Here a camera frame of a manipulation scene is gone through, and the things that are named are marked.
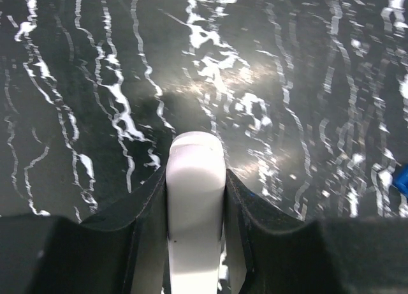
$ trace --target white handle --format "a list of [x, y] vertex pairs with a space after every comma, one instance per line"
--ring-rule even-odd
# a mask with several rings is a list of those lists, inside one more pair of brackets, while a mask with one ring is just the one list
[[226, 167], [222, 144], [202, 132], [174, 139], [166, 167], [172, 294], [216, 294]]

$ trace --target blue object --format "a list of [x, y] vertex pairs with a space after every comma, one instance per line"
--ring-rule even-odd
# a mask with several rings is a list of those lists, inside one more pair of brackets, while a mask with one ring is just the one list
[[393, 180], [393, 185], [405, 196], [408, 197], [408, 165]]

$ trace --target marble countertop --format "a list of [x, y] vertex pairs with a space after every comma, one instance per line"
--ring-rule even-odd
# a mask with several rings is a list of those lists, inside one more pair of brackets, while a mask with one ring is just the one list
[[406, 216], [406, 0], [0, 0], [0, 214], [81, 221], [217, 135], [299, 219]]

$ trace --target blue plastic piece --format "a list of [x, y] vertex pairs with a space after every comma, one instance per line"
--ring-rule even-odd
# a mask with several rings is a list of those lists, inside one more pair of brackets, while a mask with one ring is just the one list
[[393, 185], [397, 187], [405, 197], [408, 197], [408, 165], [394, 178]]

